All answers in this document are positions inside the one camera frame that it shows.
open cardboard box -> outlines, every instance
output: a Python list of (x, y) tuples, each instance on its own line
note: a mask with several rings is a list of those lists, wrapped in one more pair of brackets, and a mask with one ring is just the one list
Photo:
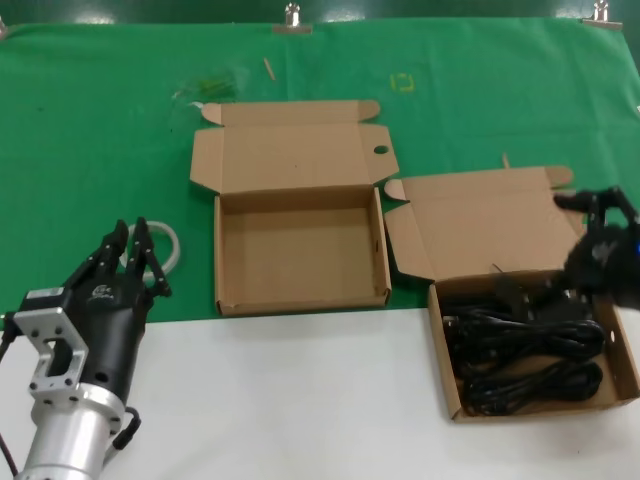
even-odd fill
[(372, 307), (391, 291), (380, 195), (398, 170), (375, 101), (207, 104), (191, 180), (215, 199), (223, 315)]
[[(454, 421), (491, 421), (472, 416), (460, 400), (440, 313), (443, 300), (494, 291), (495, 267), (523, 288), (541, 286), (562, 268), (583, 233), (580, 215), (558, 209), (553, 188), (566, 186), (573, 174), (565, 167), (471, 172), (390, 180), (385, 192), (408, 202), (385, 215), (401, 273), (432, 280), (429, 318), (449, 414)], [(640, 396), (640, 380), (615, 307), (596, 303), (596, 319), (610, 337), (595, 359), (604, 378), (591, 399), (537, 402), (517, 416), (603, 410)], [(523, 360), (522, 370), (538, 369), (548, 358)]]

cable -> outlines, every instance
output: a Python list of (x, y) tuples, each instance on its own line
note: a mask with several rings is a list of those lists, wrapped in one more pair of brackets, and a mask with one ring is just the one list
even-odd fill
[(13, 460), (13, 456), (11, 455), (11, 452), (9, 451), (9, 447), (7, 447), (7, 444), (4, 441), (4, 438), (2, 438), (2, 434), (0, 434), (0, 449), (2, 449), (2, 454), (4, 455), (4, 459), (7, 461), (7, 464), (9, 465), (9, 470), (11, 470), (11, 476), (17, 477), (18, 467), (16, 467), (16, 462)]
[(474, 414), (511, 415), (533, 400), (587, 400), (598, 391), (602, 376), (594, 362), (562, 360), (529, 375), (465, 382), (462, 399)]
[(515, 320), (497, 300), (443, 305), (443, 316), (451, 317), (445, 321), (445, 333), (454, 373), (461, 379), (487, 377), (533, 355), (584, 361), (602, 353), (605, 343), (602, 326), (589, 318), (589, 309), (584, 304), (575, 304), (578, 300), (565, 302), (574, 302), (574, 307), (579, 307), (574, 315), (582, 313), (583, 318), (540, 321), (538, 314), (537, 321), (523, 323)]
[(136, 434), (140, 425), (142, 425), (142, 420), (140, 419), (140, 414), (133, 407), (125, 408), (125, 412), (131, 415), (131, 421), (127, 425), (127, 427), (122, 430), (116, 438), (113, 439), (111, 445), (107, 449), (107, 452), (104, 457), (103, 468), (107, 466), (114, 457), (120, 453), (124, 448), (129, 445), (129, 442), (133, 440), (133, 436)]
[[(602, 370), (590, 359), (604, 350), (605, 332), (591, 306), (559, 297), (518, 318), (497, 298), (441, 306), (453, 371), (463, 380), (461, 399), (472, 414), (511, 415), (534, 400), (591, 398)], [(527, 374), (506, 369), (534, 355), (558, 361)]]
[[(164, 272), (164, 274), (169, 275), (171, 270), (173, 270), (176, 267), (176, 265), (178, 264), (178, 261), (180, 260), (180, 241), (178, 240), (178, 235), (176, 235), (176, 232), (173, 230), (173, 228), (171, 228), (166, 223), (148, 221), (147, 225), (149, 226), (150, 232), (164, 233), (171, 239), (171, 245), (172, 245), (171, 255), (169, 255), (169, 258), (167, 259), (167, 261), (164, 262), (164, 264), (162, 265), (162, 271)], [(132, 235), (134, 230), (135, 230), (135, 225), (130, 225), (129, 235)], [(120, 265), (122, 265), (123, 267), (126, 267), (128, 259), (129, 259), (129, 254), (125, 250), (123, 254), (120, 256)], [(142, 277), (142, 280), (145, 282), (148, 282), (153, 279), (154, 279), (153, 272), (145, 272), (144, 276)]]

binder clip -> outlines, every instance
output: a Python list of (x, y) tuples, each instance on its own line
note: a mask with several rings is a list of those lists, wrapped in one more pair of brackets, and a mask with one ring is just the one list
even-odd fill
[(274, 25), (274, 33), (312, 33), (311, 25), (300, 23), (300, 5), (288, 3), (284, 8), (284, 25)]
[(2, 21), (2, 17), (0, 17), (0, 40), (4, 40), (4, 38), (9, 33), (9, 27), (7, 27)]
[(609, 2), (607, 0), (596, 0), (593, 8), (591, 18), (583, 18), (582, 23), (592, 27), (608, 28), (609, 30), (622, 30), (622, 23), (609, 21)]

robotic arm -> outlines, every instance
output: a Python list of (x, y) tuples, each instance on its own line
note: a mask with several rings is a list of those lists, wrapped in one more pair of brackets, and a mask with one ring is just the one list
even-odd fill
[[(600, 192), (557, 195), (556, 205), (587, 215), (587, 232), (569, 253), (552, 291), (580, 295), (610, 294), (616, 305), (640, 310), (640, 216), (617, 187)], [(608, 224), (607, 212), (619, 209), (627, 226)]]
[[(118, 221), (62, 287), (31, 291), (5, 315), (0, 359), (21, 334), (39, 353), (29, 383), (37, 431), (24, 470), (13, 472), (19, 480), (97, 480), (140, 426), (135, 409), (125, 408), (138, 346), (154, 298), (171, 289), (143, 218), (127, 267), (117, 272), (128, 237)], [(151, 286), (143, 281), (147, 266)], [(125, 411), (133, 420), (122, 428)]]

wooden stick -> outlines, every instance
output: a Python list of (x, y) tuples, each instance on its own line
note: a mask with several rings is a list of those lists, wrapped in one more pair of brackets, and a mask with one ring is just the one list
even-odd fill
[(267, 67), (267, 72), (269, 73), (271, 80), (275, 82), (276, 76), (273, 74), (273, 70), (271, 70), (271, 65), (269, 64), (269, 60), (267, 60), (267, 57), (264, 57), (264, 66)]

